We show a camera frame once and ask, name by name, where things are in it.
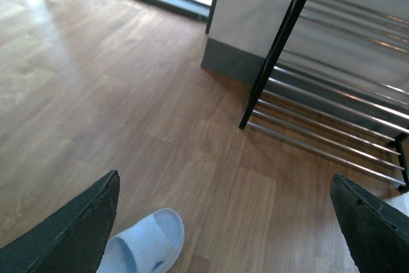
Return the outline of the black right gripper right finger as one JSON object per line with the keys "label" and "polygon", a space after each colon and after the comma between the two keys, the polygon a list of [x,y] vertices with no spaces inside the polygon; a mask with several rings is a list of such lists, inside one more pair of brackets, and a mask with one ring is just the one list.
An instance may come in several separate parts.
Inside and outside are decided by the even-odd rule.
{"label": "black right gripper right finger", "polygon": [[330,197],[359,272],[408,272],[408,216],[341,174]]}

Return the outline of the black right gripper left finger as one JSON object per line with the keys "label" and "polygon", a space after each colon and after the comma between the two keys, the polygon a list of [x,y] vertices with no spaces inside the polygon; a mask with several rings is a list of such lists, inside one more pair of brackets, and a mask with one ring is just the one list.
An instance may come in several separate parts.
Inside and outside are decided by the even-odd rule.
{"label": "black right gripper left finger", "polygon": [[110,171],[1,248],[1,272],[96,272],[116,218],[120,177]]}

